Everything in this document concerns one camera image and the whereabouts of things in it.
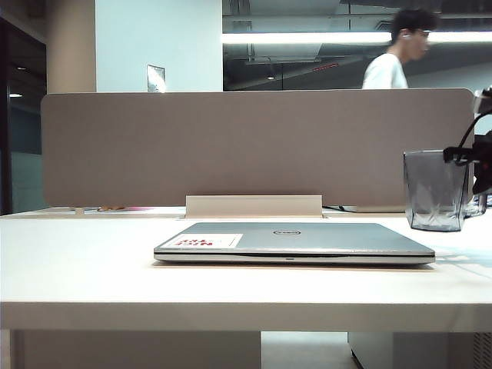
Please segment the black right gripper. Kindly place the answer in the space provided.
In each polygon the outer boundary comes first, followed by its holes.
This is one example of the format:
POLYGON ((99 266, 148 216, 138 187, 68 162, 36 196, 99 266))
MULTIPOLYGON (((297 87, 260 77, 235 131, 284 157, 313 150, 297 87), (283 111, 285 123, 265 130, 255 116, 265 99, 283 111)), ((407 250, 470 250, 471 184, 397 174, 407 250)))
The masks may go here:
POLYGON ((447 147, 443 150, 444 161, 456 166, 474 164, 476 178, 472 191, 474 194, 491 193, 491 131, 485 135, 475 135, 473 148, 447 147))

